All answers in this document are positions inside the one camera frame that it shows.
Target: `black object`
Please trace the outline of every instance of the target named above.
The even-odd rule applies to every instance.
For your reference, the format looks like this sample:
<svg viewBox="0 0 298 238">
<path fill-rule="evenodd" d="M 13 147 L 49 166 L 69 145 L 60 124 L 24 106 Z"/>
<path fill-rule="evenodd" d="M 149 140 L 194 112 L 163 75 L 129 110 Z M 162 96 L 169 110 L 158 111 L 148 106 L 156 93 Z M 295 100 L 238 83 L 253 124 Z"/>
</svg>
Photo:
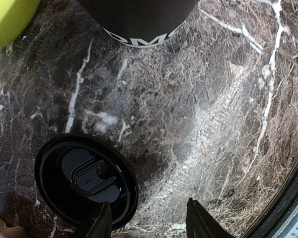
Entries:
<svg viewBox="0 0 298 238">
<path fill-rule="evenodd" d="M 114 39 L 133 47 L 173 36 L 198 0 L 77 0 Z"/>
<path fill-rule="evenodd" d="M 278 230 L 278 237 L 288 237 L 287 232 L 294 225 L 292 212 L 298 207 L 298 159 L 274 199 L 246 231 L 242 238 L 271 238 Z"/>
<path fill-rule="evenodd" d="M 90 218 L 76 229 L 71 238 L 110 238 L 111 209 L 108 202 L 101 203 Z"/>
<path fill-rule="evenodd" d="M 187 204 L 188 238 L 233 238 L 196 200 L 189 199 Z"/>
<path fill-rule="evenodd" d="M 81 225 L 109 202 L 112 230 L 135 214 L 138 185 L 124 158 L 92 137 L 62 135 L 47 142 L 35 161 L 39 191 L 55 213 Z"/>
</svg>

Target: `green cup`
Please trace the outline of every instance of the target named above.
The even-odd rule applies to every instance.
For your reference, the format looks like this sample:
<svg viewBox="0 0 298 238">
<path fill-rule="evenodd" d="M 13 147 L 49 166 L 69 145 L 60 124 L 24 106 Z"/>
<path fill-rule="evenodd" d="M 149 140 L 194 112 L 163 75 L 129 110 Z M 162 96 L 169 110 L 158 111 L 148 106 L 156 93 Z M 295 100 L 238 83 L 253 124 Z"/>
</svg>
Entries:
<svg viewBox="0 0 298 238">
<path fill-rule="evenodd" d="M 0 49 L 22 33 L 39 3 L 40 0 L 0 0 Z"/>
</svg>

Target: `brown marble surface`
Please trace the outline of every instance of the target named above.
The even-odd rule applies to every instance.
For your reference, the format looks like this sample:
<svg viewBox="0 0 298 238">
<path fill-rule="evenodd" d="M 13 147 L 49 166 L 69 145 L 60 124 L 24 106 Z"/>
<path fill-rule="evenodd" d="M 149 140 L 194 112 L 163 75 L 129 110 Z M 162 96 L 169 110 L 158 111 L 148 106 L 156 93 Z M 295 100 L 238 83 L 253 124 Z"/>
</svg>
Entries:
<svg viewBox="0 0 298 238">
<path fill-rule="evenodd" d="M 32 238 L 71 234 L 39 195 L 33 164 L 48 139 L 69 130 L 74 110 L 70 131 L 111 141 L 139 179 L 136 215 L 113 237 L 185 237 L 189 197 L 233 235 L 246 231 L 298 156 L 298 0 L 199 6 L 174 38 L 133 49 L 75 1 L 43 0 L 0 51 L 8 224 Z"/>
</svg>

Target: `travel mug lid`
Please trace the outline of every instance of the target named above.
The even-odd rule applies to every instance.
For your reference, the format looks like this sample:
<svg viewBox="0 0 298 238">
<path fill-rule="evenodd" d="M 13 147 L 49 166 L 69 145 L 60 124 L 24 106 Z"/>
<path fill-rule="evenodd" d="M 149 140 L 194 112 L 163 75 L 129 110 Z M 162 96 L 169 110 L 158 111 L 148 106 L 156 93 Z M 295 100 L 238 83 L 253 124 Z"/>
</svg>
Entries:
<svg viewBox="0 0 298 238">
<path fill-rule="evenodd" d="M 138 185 L 124 158 L 92 137 L 63 135 L 47 142 L 35 161 L 39 191 L 64 220 L 80 225 L 99 203 L 109 202 L 112 229 L 133 217 Z"/>
</svg>

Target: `black rubber edge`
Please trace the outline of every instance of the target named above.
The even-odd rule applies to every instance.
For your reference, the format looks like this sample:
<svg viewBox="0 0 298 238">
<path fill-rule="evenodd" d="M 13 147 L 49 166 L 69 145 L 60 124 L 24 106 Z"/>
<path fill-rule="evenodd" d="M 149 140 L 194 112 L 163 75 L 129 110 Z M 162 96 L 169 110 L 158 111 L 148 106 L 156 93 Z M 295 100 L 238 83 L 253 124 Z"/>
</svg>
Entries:
<svg viewBox="0 0 298 238">
<path fill-rule="evenodd" d="M 39 176 L 39 170 L 40 170 L 40 166 L 41 166 L 41 162 L 42 162 L 42 154 L 47 148 L 49 148 L 51 146 L 51 144 L 55 143 L 56 141 L 59 141 L 61 139 L 63 139 L 64 137 L 76 137 L 76 138 L 85 138 L 85 139 L 89 139 L 92 140 L 102 146 L 104 146 L 104 149 L 106 149 L 107 152 L 114 154 L 115 156 L 117 156 L 121 163 L 130 171 L 130 175 L 133 177 L 134 181 L 136 182 L 135 184 L 135 189 L 136 189 L 136 202 L 134 203 L 134 205 L 132 206 L 131 210 L 129 211 L 129 213 L 126 215 L 126 217 L 117 224 L 118 227 L 123 227 L 124 225 L 126 225 L 134 216 L 134 214 L 136 213 L 137 210 L 137 206 L 138 206 L 138 199 L 139 199 L 139 187 L 138 187 L 138 183 L 137 183 L 137 177 L 136 175 L 132 172 L 133 171 L 133 167 L 132 165 L 119 153 L 119 151 L 114 148 L 112 145 L 110 145 L 108 142 L 105 141 L 101 141 L 95 137 L 92 137 L 90 135 L 85 135 L 85 134 L 60 134 L 59 136 L 54 137 L 53 139 L 47 141 L 40 149 L 38 155 L 36 156 L 36 160 L 35 160 L 35 164 L 34 164 L 34 175 L 35 175 L 35 181 L 36 181 L 36 185 L 38 187 L 38 190 L 44 200 L 44 202 L 48 205 L 48 207 L 54 212 L 56 213 L 59 217 L 61 217 L 64 221 L 66 221 L 67 223 L 74 225 L 74 226 L 79 226 L 81 225 L 81 223 L 76 223 L 74 222 L 72 219 L 67 218 L 66 216 L 64 216 L 62 213 L 60 213 L 57 209 L 55 209 L 54 205 L 49 201 L 49 199 L 47 198 L 46 194 L 43 192 L 43 187 L 41 185 L 41 180 L 40 180 L 40 176 Z"/>
<path fill-rule="evenodd" d="M 274 199 L 241 238 L 271 238 L 298 205 L 298 160 Z"/>
</svg>

